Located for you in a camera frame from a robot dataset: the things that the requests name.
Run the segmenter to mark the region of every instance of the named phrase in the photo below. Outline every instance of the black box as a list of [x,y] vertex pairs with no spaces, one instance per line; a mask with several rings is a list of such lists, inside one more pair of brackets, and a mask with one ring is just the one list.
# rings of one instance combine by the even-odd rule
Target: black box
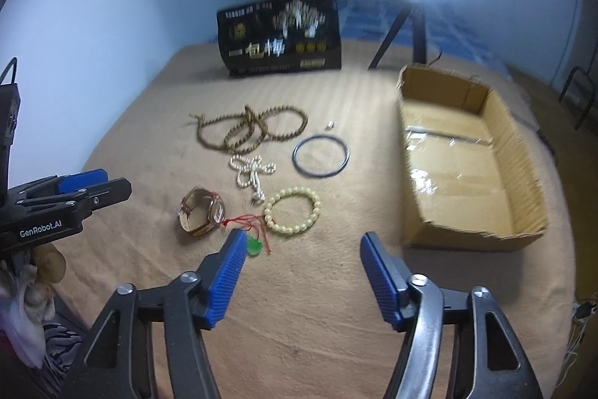
[[232,75],[341,67],[336,0],[272,0],[218,11],[218,45]]

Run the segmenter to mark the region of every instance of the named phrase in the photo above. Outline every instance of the blue gripper pad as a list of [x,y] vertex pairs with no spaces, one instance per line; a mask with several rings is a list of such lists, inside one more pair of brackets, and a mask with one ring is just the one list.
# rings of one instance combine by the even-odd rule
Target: blue gripper pad
[[402,321],[398,293],[367,235],[361,237],[360,257],[378,301],[382,318],[396,328]]
[[64,179],[58,183],[58,193],[74,193],[81,188],[89,188],[92,185],[98,185],[108,181],[108,173],[102,169],[86,171],[77,175],[65,176]]
[[224,318],[246,255],[247,235],[236,228],[228,235],[219,253],[210,254],[201,262],[197,272],[204,299],[207,297],[203,318],[208,327],[213,328]]

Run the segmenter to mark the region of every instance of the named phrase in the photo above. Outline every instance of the watch face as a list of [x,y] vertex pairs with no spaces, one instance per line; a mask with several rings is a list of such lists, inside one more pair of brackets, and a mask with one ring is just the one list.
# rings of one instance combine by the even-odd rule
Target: watch face
[[210,208],[210,220],[214,224],[221,224],[224,220],[224,203],[219,197],[215,197]]

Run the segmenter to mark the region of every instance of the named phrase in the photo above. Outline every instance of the wristwatch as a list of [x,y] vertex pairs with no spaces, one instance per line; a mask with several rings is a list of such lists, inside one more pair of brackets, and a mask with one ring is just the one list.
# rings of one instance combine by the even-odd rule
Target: wristwatch
[[[192,228],[191,214],[196,208],[207,209],[205,221],[198,227]],[[195,187],[181,200],[179,222],[185,232],[192,237],[202,237],[211,230],[218,228],[224,220],[224,202],[218,193]]]

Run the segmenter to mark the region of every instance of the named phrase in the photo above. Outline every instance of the blue bedsheet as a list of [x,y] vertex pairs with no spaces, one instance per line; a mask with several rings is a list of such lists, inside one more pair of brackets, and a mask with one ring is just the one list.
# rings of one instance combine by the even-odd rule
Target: blue bedsheet
[[[339,0],[341,38],[381,42],[401,5],[391,0]],[[473,61],[511,78],[504,63],[495,57],[479,37],[447,4],[426,4],[428,49]],[[413,28],[408,19],[393,44],[411,46]]]

